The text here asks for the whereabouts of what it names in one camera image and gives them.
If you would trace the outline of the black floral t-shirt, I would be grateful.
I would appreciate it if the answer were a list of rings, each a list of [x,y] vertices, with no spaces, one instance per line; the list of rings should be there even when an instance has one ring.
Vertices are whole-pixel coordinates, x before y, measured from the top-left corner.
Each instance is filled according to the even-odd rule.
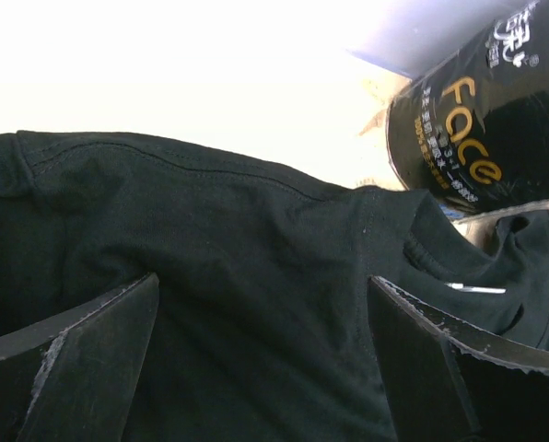
[[[548,211],[483,251],[427,192],[143,134],[0,134],[0,335],[146,273],[126,441],[392,441],[371,275],[549,351]]]

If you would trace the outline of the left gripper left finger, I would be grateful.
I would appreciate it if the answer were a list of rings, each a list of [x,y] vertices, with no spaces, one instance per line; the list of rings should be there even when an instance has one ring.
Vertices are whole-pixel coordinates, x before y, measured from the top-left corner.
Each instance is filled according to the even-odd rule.
[[[158,312],[153,273],[0,336],[0,441],[118,441]]]

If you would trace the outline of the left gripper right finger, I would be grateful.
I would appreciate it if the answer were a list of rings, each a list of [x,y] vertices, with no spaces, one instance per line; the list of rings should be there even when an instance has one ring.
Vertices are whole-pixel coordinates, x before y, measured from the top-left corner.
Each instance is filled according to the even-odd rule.
[[[549,441],[549,352],[494,335],[384,278],[368,313],[400,441]]]

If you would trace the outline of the black wrapped paper roll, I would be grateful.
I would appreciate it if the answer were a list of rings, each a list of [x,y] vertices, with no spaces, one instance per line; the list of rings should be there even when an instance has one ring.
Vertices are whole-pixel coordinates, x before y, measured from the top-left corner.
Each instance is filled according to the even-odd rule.
[[[549,200],[549,1],[478,32],[405,87],[387,121],[391,166],[461,219]]]

